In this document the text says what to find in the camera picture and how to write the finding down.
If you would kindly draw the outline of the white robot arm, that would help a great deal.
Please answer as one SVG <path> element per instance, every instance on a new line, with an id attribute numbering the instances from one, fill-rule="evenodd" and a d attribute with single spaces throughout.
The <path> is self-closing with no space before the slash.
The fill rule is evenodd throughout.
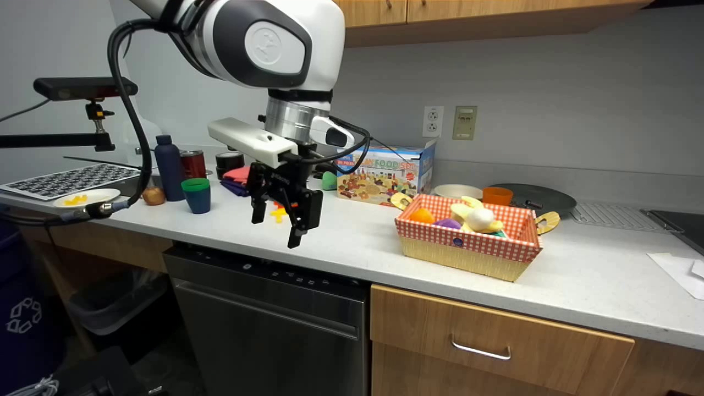
<path id="1" fill-rule="evenodd" d="M 132 0 L 155 32 L 206 78 L 267 91 L 263 126 L 218 120 L 208 137 L 250 159 L 250 223 L 267 200 L 291 220 L 287 246 L 319 226 L 322 195 L 308 188 L 315 148 L 353 146 L 330 115 L 344 47 L 344 17 L 333 0 Z"/>

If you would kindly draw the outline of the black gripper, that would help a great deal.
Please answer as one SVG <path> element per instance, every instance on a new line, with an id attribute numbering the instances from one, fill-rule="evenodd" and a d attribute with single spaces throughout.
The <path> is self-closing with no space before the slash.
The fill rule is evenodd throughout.
<path id="1" fill-rule="evenodd" d="M 320 214 L 320 191 L 313 191 L 305 185 L 308 167 L 300 164 L 287 164 L 278 167 L 267 167 L 263 164 L 252 164 L 249 169 L 249 197 L 250 197 L 250 223 L 263 223 L 265 203 L 273 200 L 284 208 L 291 215 L 287 246 L 296 248 L 300 239 L 308 234 L 308 219 Z"/>

